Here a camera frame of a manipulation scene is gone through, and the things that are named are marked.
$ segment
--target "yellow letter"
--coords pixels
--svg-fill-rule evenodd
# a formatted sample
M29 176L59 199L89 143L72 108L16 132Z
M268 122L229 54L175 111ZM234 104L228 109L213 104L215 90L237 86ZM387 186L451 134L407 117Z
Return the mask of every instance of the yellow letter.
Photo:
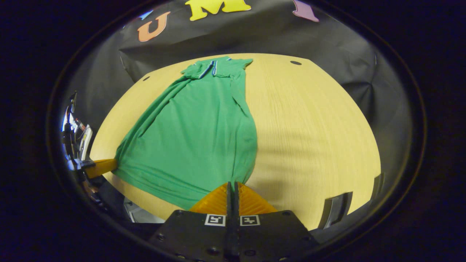
M251 10L251 6L247 5L244 0L189 0L185 3L191 6L192 16L189 20L195 21L206 17L207 13L202 9L211 14L217 14L223 2L225 6L222 11L226 13Z
M158 21L158 26L157 29L155 29L154 32L149 33L149 25L152 23L152 21L147 22L143 24L140 28L138 28L139 32L139 41L141 42L146 42L149 41L150 39L158 36L167 26L167 16L170 12L166 12L165 14L161 14L158 16L155 20Z

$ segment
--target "orange letter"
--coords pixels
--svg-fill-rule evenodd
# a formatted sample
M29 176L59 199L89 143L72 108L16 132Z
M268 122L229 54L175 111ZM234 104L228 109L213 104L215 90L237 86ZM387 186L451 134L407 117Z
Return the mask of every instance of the orange letter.
M139 32L139 41L141 42L146 42L149 41L150 39L158 36L167 26L167 16L170 12L167 12L165 14L161 14L158 16L155 20L158 21L158 27L155 29L154 32L149 33L149 25L152 23L152 21L147 22L143 24L140 28L138 28Z

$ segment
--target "table surface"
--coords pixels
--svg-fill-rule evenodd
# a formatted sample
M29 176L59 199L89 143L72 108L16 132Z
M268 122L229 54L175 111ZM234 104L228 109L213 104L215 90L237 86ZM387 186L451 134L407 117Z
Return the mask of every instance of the table surface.
M196 61L221 56L225 55L177 63L141 78L105 118L91 159L114 158L126 133L181 77L180 71ZM348 93L307 59L272 54L228 56L254 60L246 68L246 102L257 128L258 151L246 185L278 210L295 212L308 230L317 228L326 198L353 192L350 213L369 201L374 178L380 174L380 157L369 124ZM111 172L104 176L128 199L162 219L180 209Z

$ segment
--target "wooden table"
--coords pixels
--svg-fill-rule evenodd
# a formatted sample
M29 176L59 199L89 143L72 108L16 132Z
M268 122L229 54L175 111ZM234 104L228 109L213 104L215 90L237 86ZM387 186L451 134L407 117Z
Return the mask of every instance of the wooden table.
M223 55L177 63L141 78L107 115L90 157L114 158L126 133L181 76L180 71L218 56ZM374 178L380 174L380 158L369 124L346 91L307 59L272 54L228 56L254 59L246 68L246 101L256 123L258 151L246 185L278 210L294 211L308 230L317 228L326 198L352 191L349 213L366 203ZM162 219L180 209L111 172L104 176L131 201Z

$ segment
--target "green shirt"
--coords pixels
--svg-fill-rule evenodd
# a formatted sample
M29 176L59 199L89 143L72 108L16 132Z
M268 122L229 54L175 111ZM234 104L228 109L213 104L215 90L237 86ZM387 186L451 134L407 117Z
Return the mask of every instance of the green shirt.
M119 145L114 174L183 209L228 181L245 183L257 152L245 98L251 62L221 57L183 70Z

